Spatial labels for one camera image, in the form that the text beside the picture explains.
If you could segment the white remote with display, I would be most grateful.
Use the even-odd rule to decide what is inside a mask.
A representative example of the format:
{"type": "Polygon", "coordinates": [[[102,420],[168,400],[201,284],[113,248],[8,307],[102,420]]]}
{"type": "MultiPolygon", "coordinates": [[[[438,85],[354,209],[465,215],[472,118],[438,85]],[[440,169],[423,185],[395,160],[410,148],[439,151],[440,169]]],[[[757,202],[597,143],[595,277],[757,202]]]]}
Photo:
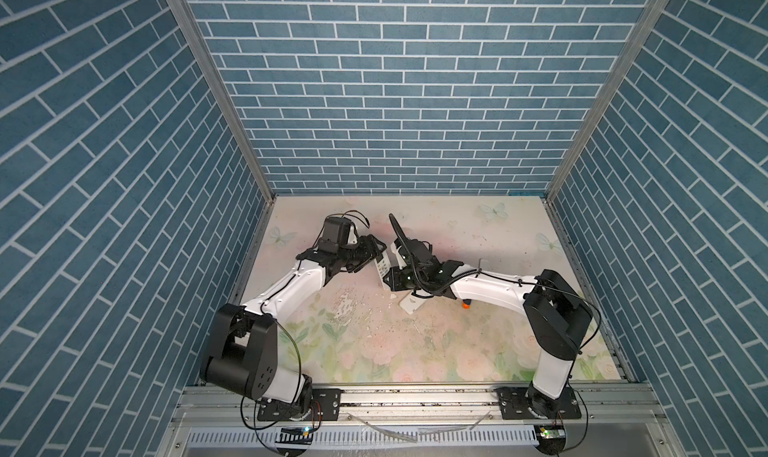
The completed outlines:
{"type": "Polygon", "coordinates": [[[375,262],[375,266],[379,274],[379,277],[383,282],[386,282],[387,276],[392,267],[389,256],[387,255],[387,253],[382,253],[374,259],[374,262],[375,262]]]}

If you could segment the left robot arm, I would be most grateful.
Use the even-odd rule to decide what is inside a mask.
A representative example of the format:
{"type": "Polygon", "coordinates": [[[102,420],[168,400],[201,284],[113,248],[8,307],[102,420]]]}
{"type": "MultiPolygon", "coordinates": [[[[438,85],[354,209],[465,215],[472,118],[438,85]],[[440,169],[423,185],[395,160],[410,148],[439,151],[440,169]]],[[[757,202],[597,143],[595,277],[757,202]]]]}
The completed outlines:
{"type": "Polygon", "coordinates": [[[377,237],[361,235],[347,215],[326,217],[313,245],[296,256],[287,274],[258,296],[216,311],[200,379],[255,402],[277,401],[305,412],[312,379],[278,364],[283,321],[334,276],[362,270],[381,259],[385,249],[377,237]]]}

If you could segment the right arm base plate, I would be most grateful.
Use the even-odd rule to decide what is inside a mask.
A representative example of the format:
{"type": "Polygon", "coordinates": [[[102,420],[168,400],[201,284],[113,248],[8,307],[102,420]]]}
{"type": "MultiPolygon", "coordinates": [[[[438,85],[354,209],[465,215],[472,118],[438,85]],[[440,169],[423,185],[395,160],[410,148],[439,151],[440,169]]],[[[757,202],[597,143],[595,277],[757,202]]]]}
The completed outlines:
{"type": "Polygon", "coordinates": [[[528,387],[497,387],[493,390],[498,398],[503,420],[578,420],[582,418],[579,401],[570,387],[566,387],[561,395],[552,399],[528,387]]]}

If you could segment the grey white remote control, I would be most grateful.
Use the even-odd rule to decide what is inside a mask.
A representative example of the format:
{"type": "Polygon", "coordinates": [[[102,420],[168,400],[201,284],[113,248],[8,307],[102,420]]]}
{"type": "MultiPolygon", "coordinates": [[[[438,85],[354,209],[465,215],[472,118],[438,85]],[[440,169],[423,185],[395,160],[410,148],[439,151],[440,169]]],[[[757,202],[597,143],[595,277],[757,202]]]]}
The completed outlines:
{"type": "Polygon", "coordinates": [[[398,305],[408,315],[413,315],[424,305],[425,302],[431,300],[432,298],[432,295],[422,296],[417,293],[410,292],[399,301],[398,305]]]}

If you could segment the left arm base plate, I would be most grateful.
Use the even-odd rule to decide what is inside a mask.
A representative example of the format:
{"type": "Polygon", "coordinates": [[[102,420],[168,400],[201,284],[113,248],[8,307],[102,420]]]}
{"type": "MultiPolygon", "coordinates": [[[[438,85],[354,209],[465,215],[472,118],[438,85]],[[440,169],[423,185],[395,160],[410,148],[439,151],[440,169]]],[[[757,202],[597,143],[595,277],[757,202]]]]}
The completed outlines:
{"type": "Polygon", "coordinates": [[[310,420],[312,413],[316,420],[337,421],[341,406],[340,388],[313,388],[302,390],[298,401],[283,402],[277,399],[262,399],[256,418],[259,422],[310,420]]]}

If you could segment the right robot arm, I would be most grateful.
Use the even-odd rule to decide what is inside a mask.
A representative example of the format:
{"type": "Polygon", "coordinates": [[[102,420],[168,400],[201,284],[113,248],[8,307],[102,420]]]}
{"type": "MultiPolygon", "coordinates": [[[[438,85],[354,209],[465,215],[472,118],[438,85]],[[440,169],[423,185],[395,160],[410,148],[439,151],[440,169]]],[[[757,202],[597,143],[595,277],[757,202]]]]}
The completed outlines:
{"type": "Polygon", "coordinates": [[[553,418],[571,402],[565,395],[575,361],[597,312],[550,269],[536,276],[487,272],[461,261],[440,261],[431,247],[415,239],[400,241],[375,259],[391,291],[410,291],[416,299],[446,297],[469,304],[485,302],[524,315],[540,351],[526,391],[529,409],[553,418]]]}

